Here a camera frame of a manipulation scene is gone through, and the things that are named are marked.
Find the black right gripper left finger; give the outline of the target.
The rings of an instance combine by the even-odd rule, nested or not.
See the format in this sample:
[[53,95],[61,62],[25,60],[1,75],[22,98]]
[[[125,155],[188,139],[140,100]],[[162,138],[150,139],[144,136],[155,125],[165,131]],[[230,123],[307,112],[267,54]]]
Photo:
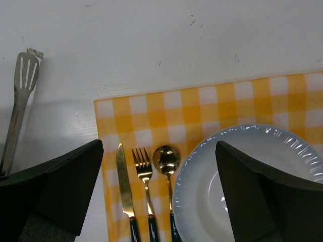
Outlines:
[[74,241],[103,157],[93,140],[34,167],[1,173],[1,241]]

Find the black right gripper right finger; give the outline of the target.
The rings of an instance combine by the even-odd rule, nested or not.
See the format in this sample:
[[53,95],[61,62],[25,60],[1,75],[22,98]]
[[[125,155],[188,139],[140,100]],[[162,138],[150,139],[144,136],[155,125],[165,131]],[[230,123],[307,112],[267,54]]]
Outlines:
[[322,241],[322,184],[225,141],[217,142],[215,156],[235,241]]

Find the steel serving tongs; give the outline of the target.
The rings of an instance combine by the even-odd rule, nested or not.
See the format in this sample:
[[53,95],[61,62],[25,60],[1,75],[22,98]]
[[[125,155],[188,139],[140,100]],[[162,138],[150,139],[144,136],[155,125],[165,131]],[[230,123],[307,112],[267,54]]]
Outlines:
[[28,48],[18,54],[14,74],[14,105],[1,159],[1,176],[8,176],[22,127],[28,99],[38,79],[43,53]]

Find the white blue-rimmed plate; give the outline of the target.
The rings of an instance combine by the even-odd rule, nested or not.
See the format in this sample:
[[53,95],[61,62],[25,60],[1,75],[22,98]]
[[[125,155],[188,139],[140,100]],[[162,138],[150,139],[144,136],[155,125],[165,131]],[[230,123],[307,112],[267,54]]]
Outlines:
[[218,141],[284,172],[322,182],[322,154],[296,134],[266,124],[222,129],[196,146],[176,178],[172,202],[182,241],[234,240],[216,162]]

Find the gold table knife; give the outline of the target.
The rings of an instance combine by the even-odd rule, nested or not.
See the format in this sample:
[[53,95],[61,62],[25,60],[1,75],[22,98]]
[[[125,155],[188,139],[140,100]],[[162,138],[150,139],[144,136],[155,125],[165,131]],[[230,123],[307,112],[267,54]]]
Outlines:
[[116,166],[119,180],[119,189],[121,195],[121,203],[123,212],[129,217],[131,241],[140,241],[140,235],[137,225],[137,220],[134,213],[132,201],[131,186],[128,177],[126,157],[123,144],[120,143],[116,152]]

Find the gold fork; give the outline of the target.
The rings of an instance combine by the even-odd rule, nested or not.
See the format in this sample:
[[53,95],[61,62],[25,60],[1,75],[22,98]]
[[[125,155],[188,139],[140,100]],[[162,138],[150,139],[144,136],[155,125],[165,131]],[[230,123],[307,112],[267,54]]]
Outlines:
[[154,209],[149,192],[149,181],[152,178],[153,171],[148,153],[145,148],[132,149],[133,160],[135,163],[137,175],[139,179],[144,183],[146,193],[146,203],[148,211],[148,227],[149,227],[149,239],[153,242],[159,241],[157,223],[155,219]]

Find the gold spoon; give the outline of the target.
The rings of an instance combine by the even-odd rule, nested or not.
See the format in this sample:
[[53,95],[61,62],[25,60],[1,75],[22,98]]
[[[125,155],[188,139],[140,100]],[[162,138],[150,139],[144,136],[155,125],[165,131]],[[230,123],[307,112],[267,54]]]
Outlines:
[[172,241],[182,241],[175,225],[172,206],[173,187],[171,182],[171,175],[176,172],[180,165],[179,151],[170,145],[162,145],[154,151],[152,160],[156,170],[167,178]]

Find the yellow checkered cloth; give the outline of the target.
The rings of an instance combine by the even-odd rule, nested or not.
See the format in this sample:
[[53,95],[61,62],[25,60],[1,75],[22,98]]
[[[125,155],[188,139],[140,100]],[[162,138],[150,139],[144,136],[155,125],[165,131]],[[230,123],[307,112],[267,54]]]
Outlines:
[[262,78],[94,102],[98,137],[103,142],[102,176],[109,241],[129,241],[122,210],[116,151],[123,144],[135,214],[148,241],[143,184],[131,149],[176,146],[182,157],[222,128],[270,124],[287,129],[322,153],[322,72]]

